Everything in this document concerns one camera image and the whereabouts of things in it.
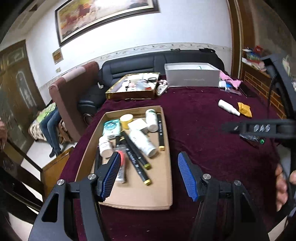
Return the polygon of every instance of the white bottle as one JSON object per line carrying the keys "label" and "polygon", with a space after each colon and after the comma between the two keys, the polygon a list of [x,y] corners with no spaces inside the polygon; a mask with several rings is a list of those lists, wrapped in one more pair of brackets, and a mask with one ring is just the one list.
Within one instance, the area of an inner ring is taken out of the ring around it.
{"label": "white bottle", "polygon": [[130,139],[146,156],[152,157],[156,154],[157,149],[151,141],[139,130],[132,130],[129,134]]}
{"label": "white bottle", "polygon": [[231,104],[225,102],[224,100],[219,100],[218,106],[229,113],[240,116],[240,113],[236,110],[236,108],[234,108]]}
{"label": "white bottle", "polygon": [[106,136],[100,137],[99,149],[100,149],[100,155],[103,158],[108,158],[108,157],[112,156],[112,154],[113,154],[112,146]]}
{"label": "white bottle", "polygon": [[157,115],[155,110],[148,109],[146,110],[146,123],[148,125],[148,130],[150,132],[158,131],[158,124],[157,124]]}

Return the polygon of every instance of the blue gripper pad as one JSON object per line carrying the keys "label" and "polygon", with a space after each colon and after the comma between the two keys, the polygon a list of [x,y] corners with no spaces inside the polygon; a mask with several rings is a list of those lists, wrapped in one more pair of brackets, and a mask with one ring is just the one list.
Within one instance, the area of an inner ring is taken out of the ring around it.
{"label": "blue gripper pad", "polygon": [[197,182],[192,175],[190,168],[185,160],[185,157],[182,153],[178,155],[178,166],[181,172],[188,196],[193,199],[193,201],[197,201],[198,193],[197,193]]}
{"label": "blue gripper pad", "polygon": [[110,196],[120,166],[121,166],[121,157],[120,157],[120,154],[117,153],[111,167],[109,168],[107,175],[103,180],[103,184],[102,184],[103,188],[100,195],[103,198],[103,200],[105,200],[107,197]]}

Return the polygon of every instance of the sofa armrest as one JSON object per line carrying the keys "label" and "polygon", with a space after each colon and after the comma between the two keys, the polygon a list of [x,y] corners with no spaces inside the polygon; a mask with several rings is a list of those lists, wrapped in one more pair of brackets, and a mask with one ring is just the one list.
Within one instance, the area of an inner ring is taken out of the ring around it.
{"label": "sofa armrest", "polygon": [[50,96],[75,141],[80,139],[86,129],[77,103],[80,97],[98,82],[98,72],[98,63],[90,62],[66,73],[49,87]]}

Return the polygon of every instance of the white storage box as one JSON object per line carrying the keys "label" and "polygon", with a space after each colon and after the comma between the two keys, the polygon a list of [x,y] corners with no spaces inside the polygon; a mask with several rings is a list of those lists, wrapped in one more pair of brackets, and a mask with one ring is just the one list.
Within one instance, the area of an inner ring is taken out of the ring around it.
{"label": "white storage box", "polygon": [[165,64],[169,87],[219,86],[220,70],[208,63]]}

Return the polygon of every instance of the yellow packet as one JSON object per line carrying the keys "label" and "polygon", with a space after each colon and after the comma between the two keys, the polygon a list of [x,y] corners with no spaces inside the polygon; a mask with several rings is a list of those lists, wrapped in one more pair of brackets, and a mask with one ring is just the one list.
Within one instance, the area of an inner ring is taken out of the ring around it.
{"label": "yellow packet", "polygon": [[239,113],[245,115],[246,117],[252,118],[252,112],[250,110],[250,106],[238,102],[239,105]]}

